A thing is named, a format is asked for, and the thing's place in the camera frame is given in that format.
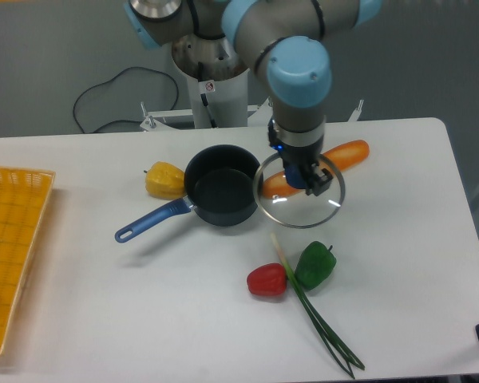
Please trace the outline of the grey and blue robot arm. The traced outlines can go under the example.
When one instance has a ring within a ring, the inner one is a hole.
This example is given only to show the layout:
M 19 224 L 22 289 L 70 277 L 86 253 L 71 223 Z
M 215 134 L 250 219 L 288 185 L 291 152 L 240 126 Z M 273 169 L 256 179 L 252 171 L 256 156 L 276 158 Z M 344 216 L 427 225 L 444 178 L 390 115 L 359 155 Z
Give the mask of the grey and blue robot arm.
M 379 1 L 127 1 L 125 13 L 147 47 L 172 47 L 176 67 L 198 81 L 251 72 L 272 101 L 270 145 L 287 181 L 320 195 L 319 168 L 331 61 L 325 38 L 374 18 Z

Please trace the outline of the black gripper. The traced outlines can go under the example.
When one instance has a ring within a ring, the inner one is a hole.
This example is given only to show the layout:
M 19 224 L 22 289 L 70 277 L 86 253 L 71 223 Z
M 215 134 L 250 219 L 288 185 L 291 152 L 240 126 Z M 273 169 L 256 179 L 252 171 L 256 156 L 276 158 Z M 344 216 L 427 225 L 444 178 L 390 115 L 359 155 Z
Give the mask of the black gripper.
M 316 162 L 323 147 L 324 121 L 311 130 L 292 132 L 271 118 L 267 125 L 269 146 L 283 162 L 283 169 L 303 166 L 306 195 L 320 196 L 331 185 L 331 172 Z

